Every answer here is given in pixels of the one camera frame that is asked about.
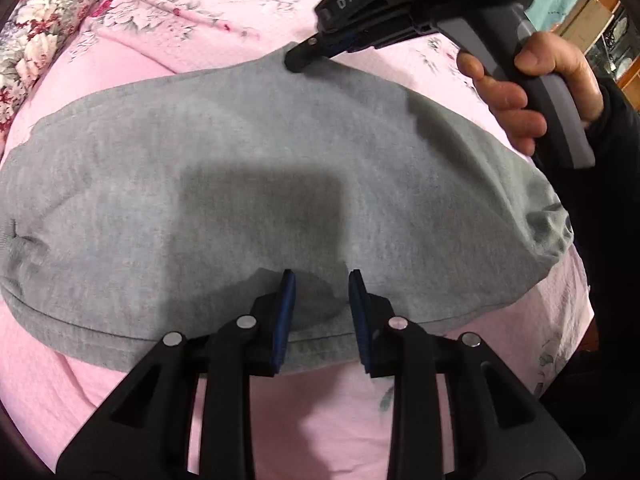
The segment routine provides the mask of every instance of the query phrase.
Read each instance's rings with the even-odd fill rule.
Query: clamp jaw
[[[371,377],[395,379],[387,480],[577,480],[584,460],[540,403],[482,341],[426,333],[367,293],[359,270],[349,301],[360,360]],[[444,374],[455,471],[443,474],[436,375]]]
[[[112,391],[63,451],[65,480],[255,480],[249,376],[280,370],[296,301],[286,270],[274,294],[216,333],[169,332]],[[207,374],[200,474],[187,471],[196,384]]]

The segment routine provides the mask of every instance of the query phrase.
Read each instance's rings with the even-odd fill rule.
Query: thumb
[[[526,75],[558,72],[569,88],[580,118],[587,124],[600,117],[604,102],[596,76],[574,44],[551,32],[537,32],[515,57],[516,67]]]

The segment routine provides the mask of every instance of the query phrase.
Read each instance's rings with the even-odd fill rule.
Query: black tool
[[[63,451],[64,480],[254,480],[249,376],[280,370],[296,300],[287,270],[277,293],[216,333],[169,332],[122,380]],[[191,414],[207,374],[200,474],[187,472]]]
[[[387,480],[577,480],[584,460],[539,402],[475,333],[455,341],[396,316],[359,270],[349,302],[360,360],[395,377]],[[443,474],[436,374],[447,380],[455,471]]]
[[[536,31],[524,9],[533,0],[322,0],[318,33],[290,50],[286,67],[300,72],[318,57],[382,48],[441,32],[476,56],[487,72],[521,85],[528,107],[546,118],[536,144],[541,164],[590,168],[595,164],[580,115],[562,77],[525,76],[513,59]]]

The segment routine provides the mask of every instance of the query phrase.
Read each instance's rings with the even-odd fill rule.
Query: hand
[[[558,72],[564,77],[587,128],[604,110],[604,102],[589,63],[573,44],[550,32],[537,32],[515,57],[516,67],[530,76]],[[485,75],[480,61],[466,52],[458,54],[458,69],[470,77],[480,98],[489,105],[511,145],[524,155],[533,155],[534,139],[546,133],[542,114],[524,110],[527,94],[516,83],[496,81]]]

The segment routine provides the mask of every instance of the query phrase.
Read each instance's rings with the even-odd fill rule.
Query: wrinkled fabric
[[[126,370],[165,332],[246,313],[292,268],[287,367],[306,370],[357,356],[350,269],[445,332],[564,255],[558,198],[490,134],[376,76],[330,60],[292,74],[283,56],[98,92],[12,150],[0,286],[28,332]]]

